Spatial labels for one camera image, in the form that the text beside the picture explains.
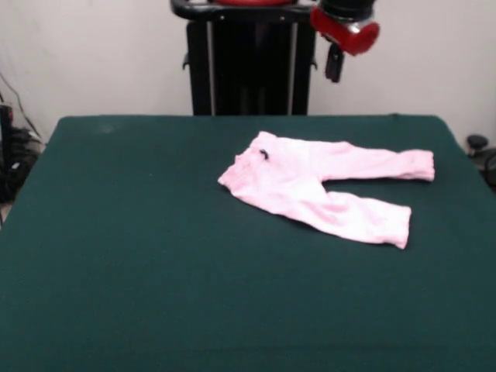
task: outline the green tablecloth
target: green tablecloth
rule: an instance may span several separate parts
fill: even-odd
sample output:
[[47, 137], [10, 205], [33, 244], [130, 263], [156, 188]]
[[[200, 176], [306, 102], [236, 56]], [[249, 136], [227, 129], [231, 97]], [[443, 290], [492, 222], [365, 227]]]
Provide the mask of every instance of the green tablecloth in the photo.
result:
[[[433, 150], [407, 250], [216, 182], [259, 130]], [[496, 201], [433, 117], [63, 119], [0, 234], [0, 371], [496, 370]]]

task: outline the cuff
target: cuff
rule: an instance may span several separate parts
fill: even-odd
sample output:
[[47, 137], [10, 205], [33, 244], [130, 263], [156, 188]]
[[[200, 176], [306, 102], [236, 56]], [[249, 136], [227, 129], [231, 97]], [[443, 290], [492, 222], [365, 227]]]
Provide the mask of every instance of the cuff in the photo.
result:
[[412, 170], [405, 175], [408, 179], [418, 179], [424, 181], [434, 181], [436, 171], [434, 169], [434, 154], [432, 151], [410, 150]]
[[410, 216], [412, 210], [409, 207], [394, 206], [387, 213], [384, 220], [383, 237], [385, 243], [394, 244], [403, 250], [408, 243], [410, 230]]

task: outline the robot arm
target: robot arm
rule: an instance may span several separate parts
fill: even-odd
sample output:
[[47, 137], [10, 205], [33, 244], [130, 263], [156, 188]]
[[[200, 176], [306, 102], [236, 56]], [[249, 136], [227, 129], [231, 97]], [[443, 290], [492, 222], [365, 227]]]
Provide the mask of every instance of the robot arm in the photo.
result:
[[344, 53], [366, 53], [379, 37], [380, 27], [373, 21], [375, 0], [320, 0], [312, 9], [312, 26], [331, 42], [325, 76], [339, 82]]

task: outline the pink pants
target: pink pants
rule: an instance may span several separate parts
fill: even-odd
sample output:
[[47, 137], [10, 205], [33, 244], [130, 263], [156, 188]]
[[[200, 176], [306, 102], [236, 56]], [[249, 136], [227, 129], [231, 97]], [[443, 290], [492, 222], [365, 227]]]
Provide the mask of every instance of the pink pants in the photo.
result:
[[392, 177], [434, 180], [432, 152], [368, 150], [350, 143], [310, 142], [260, 132], [219, 178], [232, 195], [324, 233], [364, 243], [408, 242], [409, 207], [342, 192], [323, 181]]

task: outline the white wall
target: white wall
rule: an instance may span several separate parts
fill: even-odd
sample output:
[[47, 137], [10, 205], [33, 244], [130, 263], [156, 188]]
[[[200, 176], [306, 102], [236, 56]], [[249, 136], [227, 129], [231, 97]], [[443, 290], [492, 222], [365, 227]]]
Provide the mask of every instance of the white wall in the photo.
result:
[[[342, 84], [319, 40], [310, 113], [437, 114], [496, 141], [495, 16], [494, 0], [378, 0], [381, 38]], [[64, 115], [189, 115], [185, 25], [168, 0], [0, 0], [0, 69], [46, 138]]]

